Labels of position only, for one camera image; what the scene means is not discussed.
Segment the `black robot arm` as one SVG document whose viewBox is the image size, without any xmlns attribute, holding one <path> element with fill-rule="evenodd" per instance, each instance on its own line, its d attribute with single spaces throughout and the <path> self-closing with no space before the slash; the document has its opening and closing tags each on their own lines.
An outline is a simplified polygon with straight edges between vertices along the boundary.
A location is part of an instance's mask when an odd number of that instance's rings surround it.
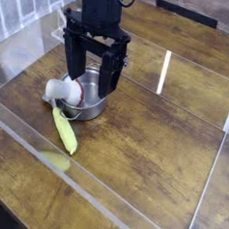
<svg viewBox="0 0 229 229">
<path fill-rule="evenodd" d="M 122 8 L 132 1 L 82 0 L 81 11 L 65 10 L 64 46 L 68 75 L 76 80 L 86 72 L 87 52 L 101 58 L 98 93 L 106 98 L 115 91 L 127 60 L 130 36 L 120 27 Z"/>
</svg>

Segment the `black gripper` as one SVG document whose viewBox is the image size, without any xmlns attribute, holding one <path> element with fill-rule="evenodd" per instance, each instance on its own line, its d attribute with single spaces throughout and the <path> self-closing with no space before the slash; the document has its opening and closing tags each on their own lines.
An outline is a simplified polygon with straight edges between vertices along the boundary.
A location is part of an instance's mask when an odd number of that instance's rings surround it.
<svg viewBox="0 0 229 229">
<path fill-rule="evenodd" d="M 130 36 L 121 28 L 122 13 L 105 10 L 65 10 L 64 29 L 68 75 L 76 80 L 86 72 L 86 51 L 102 53 L 99 96 L 115 91 L 127 57 Z"/>
</svg>

